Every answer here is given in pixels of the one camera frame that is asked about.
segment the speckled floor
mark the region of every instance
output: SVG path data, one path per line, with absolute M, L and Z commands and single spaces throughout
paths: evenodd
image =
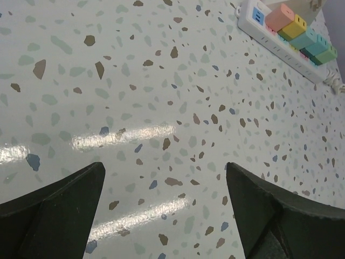
M 345 208 L 344 96 L 241 32 L 239 2 L 3 3 L 0 202 L 102 161 L 99 259 L 244 258 L 229 161 Z

